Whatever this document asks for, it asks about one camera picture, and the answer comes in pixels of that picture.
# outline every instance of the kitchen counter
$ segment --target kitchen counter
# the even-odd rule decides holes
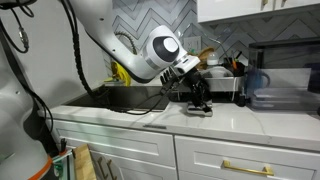
[[[58,106],[51,112],[54,119],[66,121],[320,151],[317,115],[254,112],[234,104],[213,104],[213,116],[200,117],[188,115],[186,106],[170,102],[165,111],[144,116],[73,106]]]

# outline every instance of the yellow object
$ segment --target yellow object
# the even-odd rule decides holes
[[[128,74],[128,72],[117,62],[112,62],[111,63],[111,69],[112,69],[112,73],[113,73],[113,78],[119,79],[124,81],[124,85],[125,86],[130,86],[131,84],[131,77]],[[107,78],[106,80],[104,80],[105,82],[109,82],[113,80],[110,78]]]
[[[223,166],[226,169],[232,169],[232,170],[242,171],[242,172],[246,172],[246,173],[274,176],[273,170],[270,167],[264,167],[263,171],[244,169],[244,168],[238,168],[238,167],[231,166],[230,161],[226,161],[226,160],[223,161]]]

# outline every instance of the white wall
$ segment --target white wall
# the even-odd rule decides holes
[[[58,0],[39,0],[30,8],[34,18],[16,8],[30,40],[29,53],[17,54],[34,91],[52,107],[85,90],[77,75],[71,30],[62,5]],[[13,40],[22,47],[11,11],[1,11],[0,16]],[[89,85],[97,87],[107,77],[102,52],[81,25],[79,30],[84,73]]]

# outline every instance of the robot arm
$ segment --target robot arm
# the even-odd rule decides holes
[[[200,62],[197,57],[187,55],[166,26],[154,29],[144,49],[134,55],[114,35],[111,0],[70,0],[70,3],[88,35],[137,82],[148,83],[171,65],[183,75]]]

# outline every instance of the cabinet handle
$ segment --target cabinet handle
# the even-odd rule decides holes
[[[110,172],[110,175],[111,175],[111,179],[112,179],[112,180],[117,180],[118,177],[117,177],[117,176],[113,176],[112,169],[111,169],[111,163],[112,163],[112,160],[110,159],[110,160],[108,161],[107,165],[108,165],[108,169],[109,169],[109,172]]]
[[[281,3],[281,7],[284,7],[284,5],[286,4],[287,0],[282,0],[282,3]]]
[[[265,6],[266,4],[268,4],[269,0],[262,0],[262,5]]]
[[[273,170],[270,167],[264,167],[262,171],[257,171],[257,170],[252,170],[252,169],[244,169],[244,168],[238,168],[231,166],[230,161],[223,161],[223,166],[226,169],[232,169],[235,171],[242,171],[242,172],[247,172],[247,173],[252,173],[252,174],[260,174],[260,175],[266,175],[266,176],[274,176]]]
[[[103,170],[102,165],[101,165],[101,162],[102,162],[102,157],[100,157],[98,159],[98,164],[99,164],[100,171],[102,172],[103,179],[107,179],[108,178],[108,174],[105,175],[104,170]]]

